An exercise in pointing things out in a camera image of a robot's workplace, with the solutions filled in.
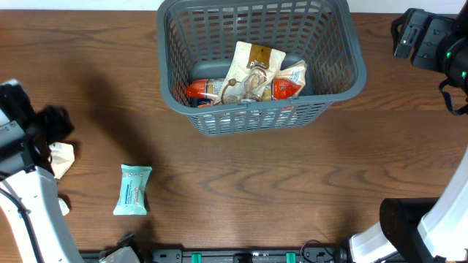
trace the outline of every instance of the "gray basket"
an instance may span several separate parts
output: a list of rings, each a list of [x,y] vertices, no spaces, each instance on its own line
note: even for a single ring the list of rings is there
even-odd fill
[[[166,0],[157,24],[162,96],[203,134],[306,125],[366,83],[345,0]],[[284,51],[282,69],[305,60],[299,98],[190,107],[185,88],[196,79],[224,78],[237,41]]]

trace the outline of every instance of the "basket rim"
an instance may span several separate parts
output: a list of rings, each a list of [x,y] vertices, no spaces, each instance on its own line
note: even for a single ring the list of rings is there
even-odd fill
[[[246,103],[246,104],[226,104],[218,105],[215,107],[204,107],[204,108],[194,108],[188,107],[179,103],[171,94],[169,89],[169,81],[167,78],[167,49],[166,49],[166,28],[165,20],[167,16],[167,11],[175,3],[180,1],[196,1],[196,0],[165,0],[162,2],[156,14],[156,24],[158,31],[158,63],[159,63],[159,90],[161,92],[162,98],[164,99],[167,106],[172,110],[175,110],[178,113],[184,115],[205,115],[211,113],[228,113],[232,111],[239,110],[263,110],[272,107],[288,107],[295,106],[297,104],[316,104],[323,102],[338,102],[347,99],[351,99],[357,96],[366,85],[367,81],[367,68],[364,63],[364,59],[361,52],[361,47],[359,45],[358,33],[356,27],[352,22],[350,8],[346,0],[336,1],[336,4],[339,8],[339,15],[341,16],[341,21],[344,22],[344,32],[343,35],[346,39],[347,44],[350,46],[352,62],[355,64],[356,70],[356,79],[352,84],[351,88],[347,91],[340,94],[324,94],[324,95],[311,95],[311,96],[300,96],[297,99],[283,99],[276,100],[271,102],[262,102],[262,103]],[[252,0],[237,0],[239,2],[245,1],[249,4],[254,4],[255,1]]]

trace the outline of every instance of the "light blue snack wrapper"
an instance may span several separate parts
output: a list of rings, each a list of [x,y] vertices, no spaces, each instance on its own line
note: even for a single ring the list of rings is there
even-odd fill
[[[146,215],[145,187],[151,171],[151,167],[122,164],[122,184],[115,216]]]

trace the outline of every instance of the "green tape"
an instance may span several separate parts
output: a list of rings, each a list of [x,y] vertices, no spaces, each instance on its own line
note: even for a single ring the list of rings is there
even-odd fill
[[[202,263],[202,254],[192,254],[192,263]]]
[[[295,263],[295,253],[286,253],[286,263]]]

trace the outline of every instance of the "wooden surface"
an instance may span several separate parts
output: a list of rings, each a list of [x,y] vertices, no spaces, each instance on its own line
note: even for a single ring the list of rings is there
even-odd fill
[[[155,12],[1,12],[0,79],[64,105],[77,158],[59,184],[80,250],[127,232],[146,247],[334,243],[378,221],[386,197],[437,197],[468,143],[440,74],[392,56],[397,15],[352,15],[368,82],[303,128],[207,137],[159,94]],[[113,216],[122,163],[152,164],[147,216]],[[20,261],[3,214],[0,259]]]

